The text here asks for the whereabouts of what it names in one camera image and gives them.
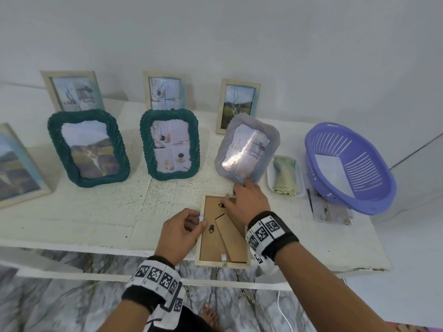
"white tray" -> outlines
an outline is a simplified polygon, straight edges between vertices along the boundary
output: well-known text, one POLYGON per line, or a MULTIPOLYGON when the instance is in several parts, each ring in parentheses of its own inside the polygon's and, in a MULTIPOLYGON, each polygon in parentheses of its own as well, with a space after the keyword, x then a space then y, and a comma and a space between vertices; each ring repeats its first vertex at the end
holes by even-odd
MULTIPOLYGON (((299 165, 299 161, 298 159, 296 159, 295 157, 291 157, 291 156, 282 156, 282 155, 278 155, 281 157, 288 157, 288 158, 292 158, 293 160, 295 160, 296 162, 296 166, 295 166, 295 171, 296 171, 296 185, 297 185, 297 191, 298 193, 295 195, 296 197, 304 197, 306 195, 306 188, 305 188, 305 184, 304 184, 304 179, 303 179, 303 174, 302 174, 302 170, 300 168, 299 165)), ((268 186, 271 189, 271 191, 274 191, 274 181, 275 181, 275 167, 274 167, 274 158, 275 156, 272 158, 272 161, 269 163, 268 165, 268 169, 267 169, 267 173, 268 173, 268 186)))

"person's left hand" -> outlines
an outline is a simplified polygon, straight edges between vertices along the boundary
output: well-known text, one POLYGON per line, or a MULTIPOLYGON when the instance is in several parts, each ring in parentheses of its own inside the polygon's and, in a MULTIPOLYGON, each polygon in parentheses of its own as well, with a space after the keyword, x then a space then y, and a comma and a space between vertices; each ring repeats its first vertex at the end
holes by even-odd
POLYGON ((207 220, 199 223, 199 211, 185 208, 163 224, 154 255, 162 256, 174 266, 178 265, 194 247, 207 220))

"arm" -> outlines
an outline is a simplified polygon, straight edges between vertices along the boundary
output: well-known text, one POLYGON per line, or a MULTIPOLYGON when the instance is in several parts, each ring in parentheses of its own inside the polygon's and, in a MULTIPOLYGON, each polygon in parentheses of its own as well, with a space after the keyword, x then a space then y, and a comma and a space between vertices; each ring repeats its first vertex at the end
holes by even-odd
MULTIPOLYGON (((237 197, 235 204, 228 199, 223 203, 228 212, 246 226, 262 212, 271 210, 260 187, 250 180, 246 180, 244 186, 235 184, 234 194, 237 197)), ((392 331, 299 242, 280 248, 274 260, 318 332, 392 331)))
MULTIPOLYGON (((149 259, 171 268, 183 261, 205 229, 207 221, 199 223, 199 215, 199 211, 186 208, 165 221, 154 256, 149 259)), ((157 305, 165 303, 158 294, 139 285, 131 285, 122 298, 97 332, 142 332, 157 305)))

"white wall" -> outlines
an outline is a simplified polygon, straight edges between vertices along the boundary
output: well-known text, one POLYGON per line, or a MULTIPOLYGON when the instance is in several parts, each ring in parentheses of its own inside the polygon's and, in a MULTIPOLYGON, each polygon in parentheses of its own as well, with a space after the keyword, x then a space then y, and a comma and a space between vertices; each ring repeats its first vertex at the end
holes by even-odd
POLYGON ((443 328, 443 136, 395 167, 397 199, 375 218, 392 270, 348 278, 382 318, 443 328))
POLYGON ((221 78, 262 84, 257 116, 342 122, 388 165, 438 135, 443 0, 0 0, 0 80, 95 70, 144 101, 142 70, 188 75, 216 111, 221 78))

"white cable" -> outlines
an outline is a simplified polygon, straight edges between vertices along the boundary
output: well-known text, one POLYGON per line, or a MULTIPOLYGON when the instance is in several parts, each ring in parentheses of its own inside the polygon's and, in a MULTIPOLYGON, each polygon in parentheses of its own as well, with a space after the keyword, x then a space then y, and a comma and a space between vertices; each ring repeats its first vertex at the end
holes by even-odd
POLYGON ((280 311, 281 315, 283 316, 284 320, 285 320, 285 321, 287 322, 287 324, 289 325, 289 328, 291 329, 291 332, 294 332, 294 330, 292 329, 291 324, 289 323, 289 320, 287 320, 286 316, 283 314, 283 312, 282 312, 281 309, 280 309, 280 303, 279 303, 279 301, 280 301, 280 290, 278 291, 278 295, 277 295, 277 307, 278 307, 278 310, 280 311))

